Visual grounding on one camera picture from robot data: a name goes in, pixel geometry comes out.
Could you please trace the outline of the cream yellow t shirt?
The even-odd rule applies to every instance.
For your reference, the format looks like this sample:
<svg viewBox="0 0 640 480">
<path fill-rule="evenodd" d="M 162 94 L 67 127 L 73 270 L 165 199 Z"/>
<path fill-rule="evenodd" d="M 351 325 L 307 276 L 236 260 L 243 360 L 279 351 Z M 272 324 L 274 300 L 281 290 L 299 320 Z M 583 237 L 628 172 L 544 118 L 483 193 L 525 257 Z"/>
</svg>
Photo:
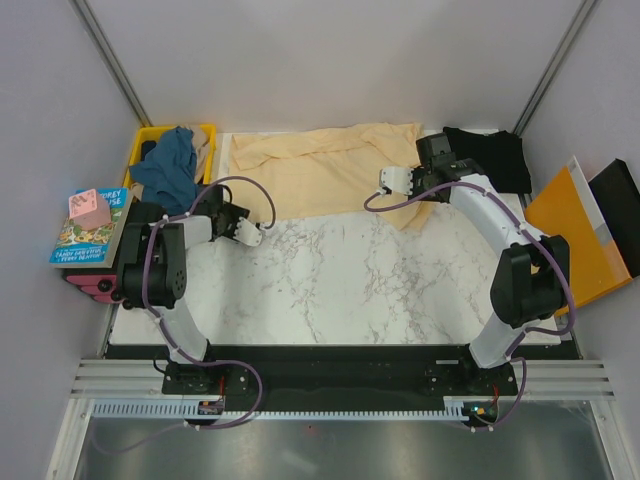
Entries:
<svg viewBox="0 0 640 480">
<path fill-rule="evenodd" d="M 251 178 L 230 183 L 233 199 L 255 222 L 361 211 L 389 166 L 416 167 L 419 123 L 358 124 L 298 133 L 235 134 L 229 174 Z"/>
</svg>

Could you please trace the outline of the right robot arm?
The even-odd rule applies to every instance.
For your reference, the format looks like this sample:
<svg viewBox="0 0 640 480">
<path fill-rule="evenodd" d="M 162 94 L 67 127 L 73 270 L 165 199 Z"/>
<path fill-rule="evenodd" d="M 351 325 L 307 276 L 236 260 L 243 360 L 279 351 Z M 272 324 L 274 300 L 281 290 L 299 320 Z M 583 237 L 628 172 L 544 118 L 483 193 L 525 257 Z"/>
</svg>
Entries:
<svg viewBox="0 0 640 480">
<path fill-rule="evenodd" d="M 412 173 L 411 197 L 448 203 L 463 213 L 498 256 L 490 287 L 492 313 L 470 343 L 473 358 L 458 368 L 467 392 L 483 392 L 492 368 L 506 363 L 530 331 L 564 307 L 575 314 L 569 286 L 570 248 L 520 219 L 471 158 L 459 159 L 444 133 L 416 141 L 420 166 Z"/>
</svg>

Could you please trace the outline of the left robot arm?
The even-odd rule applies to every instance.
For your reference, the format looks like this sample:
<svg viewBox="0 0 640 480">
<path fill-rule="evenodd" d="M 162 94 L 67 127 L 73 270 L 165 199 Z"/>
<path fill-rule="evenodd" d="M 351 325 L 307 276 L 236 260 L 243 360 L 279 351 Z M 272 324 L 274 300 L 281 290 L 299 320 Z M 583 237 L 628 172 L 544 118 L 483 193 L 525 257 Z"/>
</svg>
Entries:
<svg viewBox="0 0 640 480">
<path fill-rule="evenodd" d="M 193 214 L 159 228 L 152 223 L 129 224 L 117 262 L 116 293 L 122 306 L 145 311 L 167 344 L 170 359 L 189 364 L 184 379 L 198 393 L 215 389 L 220 371 L 211 363 L 209 341 L 184 299 L 186 254 L 218 238 L 250 247 L 262 241 L 261 230 L 248 219 L 249 211 L 224 199 L 229 194 L 228 187 L 217 185 L 204 192 Z"/>
</svg>

